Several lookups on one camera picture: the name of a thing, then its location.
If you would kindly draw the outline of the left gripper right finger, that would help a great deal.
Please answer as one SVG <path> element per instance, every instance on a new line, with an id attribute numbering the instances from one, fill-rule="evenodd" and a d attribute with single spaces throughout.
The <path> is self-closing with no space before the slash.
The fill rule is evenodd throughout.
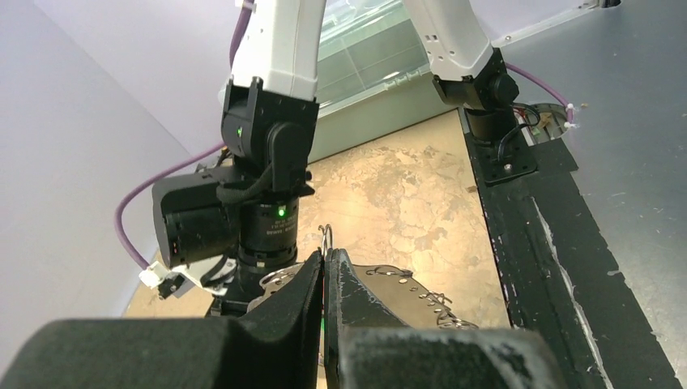
<path id="1" fill-rule="evenodd" d="M 324 371 L 330 388 L 563 388 L 533 331 L 416 328 L 363 289 L 343 249 L 325 260 Z"/>

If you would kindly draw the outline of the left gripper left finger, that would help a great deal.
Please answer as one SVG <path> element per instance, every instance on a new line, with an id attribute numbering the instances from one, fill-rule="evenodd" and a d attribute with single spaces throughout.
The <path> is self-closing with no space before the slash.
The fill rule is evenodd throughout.
<path id="1" fill-rule="evenodd" d="M 4 388 L 314 388 L 323 258 L 240 318 L 65 319 L 20 349 Z"/>

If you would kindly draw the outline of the metal key organizer ring plate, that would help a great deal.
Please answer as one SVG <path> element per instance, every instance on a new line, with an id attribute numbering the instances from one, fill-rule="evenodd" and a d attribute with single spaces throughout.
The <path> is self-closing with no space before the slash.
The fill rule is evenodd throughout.
<path id="1" fill-rule="evenodd" d="M 320 247 L 320 251 L 324 254 L 325 249 L 332 248 L 333 233 L 330 224 L 320 225 L 318 228 L 322 232 L 321 246 L 323 247 Z M 258 283 L 264 293 L 251 301 L 247 310 L 250 312 L 282 289 L 303 264 L 296 263 L 264 276 Z M 413 273 L 408 269 L 389 264 L 357 265 L 353 263 L 348 263 L 348 269 L 364 287 L 357 289 L 358 291 L 364 290 L 370 293 L 374 297 L 370 301 L 380 302 L 410 327 L 437 327 L 451 330 L 478 328 L 474 323 L 458 318 L 450 308 L 451 299 L 444 293 L 435 293 L 427 289 L 412 277 Z"/>

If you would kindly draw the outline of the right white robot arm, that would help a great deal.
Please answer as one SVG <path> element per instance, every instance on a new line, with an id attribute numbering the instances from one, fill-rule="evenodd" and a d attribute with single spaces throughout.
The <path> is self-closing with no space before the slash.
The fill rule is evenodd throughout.
<path id="1" fill-rule="evenodd" d="M 477 120 L 473 134 L 502 163 L 521 129 L 518 85 L 468 1 L 406 1 L 442 101 Z M 168 296 L 186 281 L 214 296 L 216 315 L 244 314 L 299 269 L 299 201 L 320 105 L 323 1 L 250 1 L 231 65 L 220 134 L 232 162 L 165 175 L 151 189 L 160 260 L 139 273 Z"/>

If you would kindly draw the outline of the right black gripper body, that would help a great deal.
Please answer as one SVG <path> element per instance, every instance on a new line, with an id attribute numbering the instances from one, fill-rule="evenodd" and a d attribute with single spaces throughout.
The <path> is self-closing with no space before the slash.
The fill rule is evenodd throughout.
<path id="1" fill-rule="evenodd" d="M 241 317 L 262 304 L 282 289 L 300 271 L 301 264 L 294 263 L 264 275 L 254 286 L 257 292 L 244 291 L 237 281 L 227 284 L 227 291 L 214 297 L 206 312 L 207 317 Z"/>

